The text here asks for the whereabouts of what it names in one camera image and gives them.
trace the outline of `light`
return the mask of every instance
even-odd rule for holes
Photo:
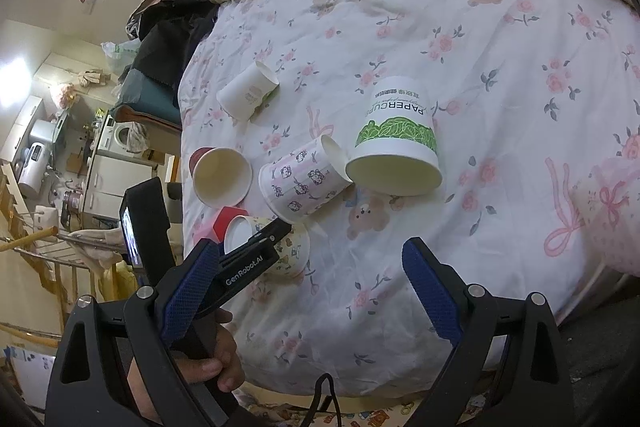
[[[23,58],[0,68],[0,105],[9,107],[23,102],[31,89],[31,75]]]

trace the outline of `white bed sheet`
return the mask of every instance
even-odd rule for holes
[[[348,148],[372,84],[402,74],[428,86],[444,174],[431,196],[352,189],[308,220],[300,276],[260,279],[228,306],[248,380],[312,394],[328,371],[343,396],[428,388],[449,343],[402,272],[402,244],[416,235],[468,283],[511,298],[540,291],[565,309],[599,262],[568,191],[604,158],[640,150],[638,36],[619,0],[225,4],[180,85],[184,159],[233,147],[257,172],[321,134]],[[280,89],[237,123],[216,92],[254,59],[277,71]],[[182,165],[189,250],[215,210]],[[255,179],[244,206],[271,216]]]

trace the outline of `display screen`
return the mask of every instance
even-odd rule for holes
[[[133,233],[133,226],[131,224],[131,216],[129,215],[129,208],[125,208],[122,213],[122,231],[124,232],[124,240],[127,243],[127,250],[129,250],[129,256],[131,264],[134,267],[142,267],[142,259],[138,253],[138,244],[136,243],[136,236]]]

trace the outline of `silver bolt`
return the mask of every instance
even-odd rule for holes
[[[91,295],[83,295],[76,302],[78,306],[80,306],[81,308],[86,308],[89,304],[91,304],[93,300],[94,298]]]
[[[152,286],[142,286],[142,288],[136,292],[136,295],[141,299],[148,299],[153,294],[154,289]]]
[[[472,284],[469,286],[468,292],[472,297],[482,297],[484,295],[484,288],[479,284]]]
[[[537,304],[538,306],[542,306],[546,302],[546,299],[545,296],[542,295],[542,293],[532,293],[531,302],[533,302],[533,304]]]

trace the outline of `pile of clothes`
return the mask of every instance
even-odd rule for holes
[[[174,106],[182,74],[200,40],[213,29],[218,5],[209,0],[143,0],[127,22],[130,39],[142,41],[129,68],[171,89]]]

